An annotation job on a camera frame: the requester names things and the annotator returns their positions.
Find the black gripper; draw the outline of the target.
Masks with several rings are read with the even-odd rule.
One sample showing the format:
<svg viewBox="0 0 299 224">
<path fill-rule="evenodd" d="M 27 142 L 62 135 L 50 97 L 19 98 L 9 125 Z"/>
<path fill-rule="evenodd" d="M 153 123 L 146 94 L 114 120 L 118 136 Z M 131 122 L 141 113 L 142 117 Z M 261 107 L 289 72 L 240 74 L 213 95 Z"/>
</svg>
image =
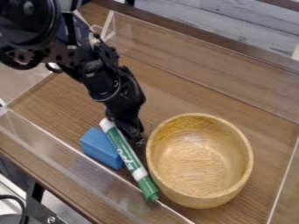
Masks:
<svg viewBox="0 0 299 224">
<path fill-rule="evenodd" d="M 146 103 L 146 94 L 129 67 L 122 66 L 118 71 L 121 90 L 117 96 L 106 102 L 107 118 L 115 122 L 126 138 L 137 146 L 142 146 L 146 139 L 139 111 Z"/>
</svg>

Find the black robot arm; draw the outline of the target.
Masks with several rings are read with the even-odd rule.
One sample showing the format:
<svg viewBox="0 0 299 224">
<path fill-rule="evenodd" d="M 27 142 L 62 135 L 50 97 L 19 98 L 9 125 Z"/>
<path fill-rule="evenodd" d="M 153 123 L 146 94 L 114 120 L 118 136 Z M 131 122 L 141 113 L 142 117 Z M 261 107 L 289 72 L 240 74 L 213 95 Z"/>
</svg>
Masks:
<svg viewBox="0 0 299 224">
<path fill-rule="evenodd" d="M 41 64 L 58 66 L 82 83 L 106 116 L 129 138 L 145 141 L 139 111 L 146 94 L 118 49 L 109 45 L 81 18 L 79 0 L 0 0 L 0 63 L 17 70 Z"/>
</svg>

